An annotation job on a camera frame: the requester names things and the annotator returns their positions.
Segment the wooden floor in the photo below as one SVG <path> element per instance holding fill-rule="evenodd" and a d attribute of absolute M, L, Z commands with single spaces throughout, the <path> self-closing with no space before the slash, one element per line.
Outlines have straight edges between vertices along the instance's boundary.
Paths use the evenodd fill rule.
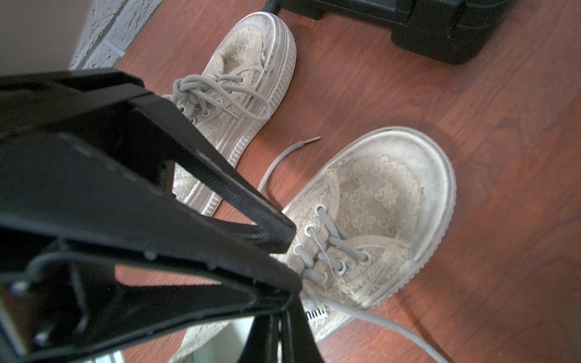
<path fill-rule="evenodd" d="M 263 3 L 165 0 L 118 68 L 169 93 Z M 521 0 L 462 66 L 398 49 L 388 29 L 352 19 L 280 17 L 297 43 L 295 75 L 238 171 L 256 186 L 279 152 L 321 135 L 272 176 L 267 196 L 284 206 L 362 134 L 388 125 L 423 131 L 454 164 L 454 217 L 431 261 L 374 313 L 456 363 L 581 362 L 581 2 Z M 216 216 L 242 220 L 225 205 Z M 184 281 L 121 272 L 132 283 Z M 126 360 L 167 362 L 182 336 L 128 349 Z M 408 340 L 360 321 L 320 350 L 329 363 L 431 362 Z"/>

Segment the dirty white sneaker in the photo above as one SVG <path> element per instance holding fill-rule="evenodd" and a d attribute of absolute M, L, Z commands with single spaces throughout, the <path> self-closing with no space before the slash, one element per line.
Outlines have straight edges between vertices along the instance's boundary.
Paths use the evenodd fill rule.
<path fill-rule="evenodd" d="M 410 128 L 381 128 L 333 157 L 283 209 L 297 233 L 286 254 L 273 256 L 314 291 L 371 308 L 426 264 L 455 200 L 440 146 Z M 303 305 L 316 340 L 353 319 L 308 298 Z"/>
<path fill-rule="evenodd" d="M 295 40 L 274 14 L 244 17 L 222 40 L 201 76 L 174 83 L 164 97 L 232 165 L 281 103 L 295 69 Z M 219 195 L 176 165 L 173 193 L 204 215 L 213 215 Z"/>

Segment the black case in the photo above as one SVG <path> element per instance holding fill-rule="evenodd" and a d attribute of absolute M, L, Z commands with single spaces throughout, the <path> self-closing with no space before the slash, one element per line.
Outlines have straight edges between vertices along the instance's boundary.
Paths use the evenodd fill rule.
<path fill-rule="evenodd" d="M 392 29 L 397 46 L 451 64 L 472 59 L 515 0 L 281 0 L 320 19 L 326 10 Z"/>

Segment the white brick wall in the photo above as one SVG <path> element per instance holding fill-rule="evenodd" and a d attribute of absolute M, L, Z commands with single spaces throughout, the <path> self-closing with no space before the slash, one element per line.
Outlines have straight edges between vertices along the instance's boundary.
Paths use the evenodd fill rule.
<path fill-rule="evenodd" d="M 162 0 L 95 0 L 71 69 L 113 67 Z"/>

